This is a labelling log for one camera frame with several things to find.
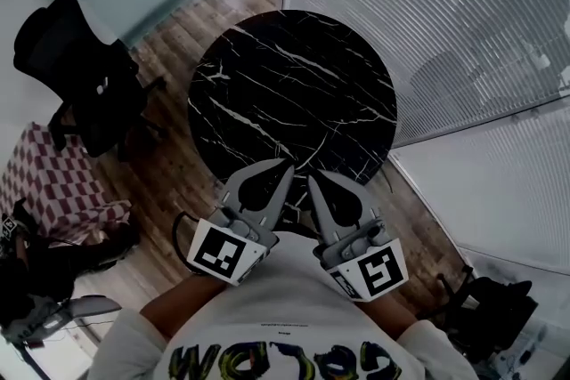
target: checkered tablecloth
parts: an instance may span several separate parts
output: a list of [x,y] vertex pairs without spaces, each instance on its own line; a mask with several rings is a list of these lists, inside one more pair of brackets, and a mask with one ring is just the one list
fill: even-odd
[[26,127],[0,181],[0,210],[11,214],[14,203],[25,198],[42,236],[81,243],[106,222],[125,222],[131,204],[109,202],[81,140],[66,139],[66,148],[58,151],[46,126]]

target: black office chair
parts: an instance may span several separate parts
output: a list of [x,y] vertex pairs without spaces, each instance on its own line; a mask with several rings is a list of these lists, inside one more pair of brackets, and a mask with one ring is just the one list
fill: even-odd
[[[79,134],[92,157],[118,144],[126,159],[125,139],[135,123],[166,137],[167,131],[141,116],[147,95],[166,87],[163,77],[141,87],[138,65],[117,40],[104,44],[93,33],[77,0],[54,0],[33,12],[16,36],[14,67],[41,81],[63,100],[53,115],[50,132],[58,150],[65,134]],[[72,108],[76,125],[63,125]]]
[[[418,315],[418,318],[430,319],[445,312],[442,330],[470,362],[478,363],[488,360],[494,352],[507,350],[538,303],[527,296],[533,285],[531,281],[507,286],[488,277],[470,281],[473,268],[465,266],[463,271],[467,277],[457,292],[453,292],[443,274],[438,274],[437,278],[444,284],[450,300],[439,309]],[[474,308],[464,307],[468,298],[472,299]]]

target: round table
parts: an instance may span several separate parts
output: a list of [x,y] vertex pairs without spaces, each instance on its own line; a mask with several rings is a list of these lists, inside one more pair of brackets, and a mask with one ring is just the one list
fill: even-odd
[[365,184],[396,128],[392,81],[371,46],[332,18],[297,10],[226,30],[196,68],[188,103],[192,138],[221,181],[260,160],[292,158],[292,205],[312,168]]

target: person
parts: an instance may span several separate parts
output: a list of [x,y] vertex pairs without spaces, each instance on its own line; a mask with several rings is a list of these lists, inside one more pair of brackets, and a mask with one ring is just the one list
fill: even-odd
[[0,327],[4,329],[29,315],[34,308],[32,295],[48,296],[56,303],[68,300],[77,277],[108,269],[139,242],[137,229],[124,223],[114,229],[107,227],[109,239],[91,246],[50,248],[50,239],[40,238],[34,231],[19,221],[11,238],[3,239]]
[[351,302],[291,232],[238,287],[191,275],[140,312],[124,309],[89,380],[476,380],[444,332],[391,295]]

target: wooden floor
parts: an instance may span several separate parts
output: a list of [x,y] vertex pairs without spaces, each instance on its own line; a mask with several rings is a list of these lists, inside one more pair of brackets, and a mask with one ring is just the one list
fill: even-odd
[[[128,163],[119,163],[114,152],[94,161],[97,177],[113,198],[133,203],[142,244],[110,271],[80,279],[76,295],[100,293],[140,309],[188,274],[172,248],[172,222],[183,210],[208,217],[221,189],[191,139],[186,100],[192,73],[222,32],[249,16],[274,10],[275,1],[191,0],[133,50],[144,83],[158,76],[167,80],[166,91],[151,96],[145,116],[166,126],[169,137],[156,141],[145,130],[135,130],[127,142],[132,155]],[[414,312],[433,308],[444,299],[436,274],[443,272],[457,286],[462,260],[403,177],[389,163],[384,171],[394,193],[382,174],[368,187],[387,226],[403,243],[411,279],[397,297]]]

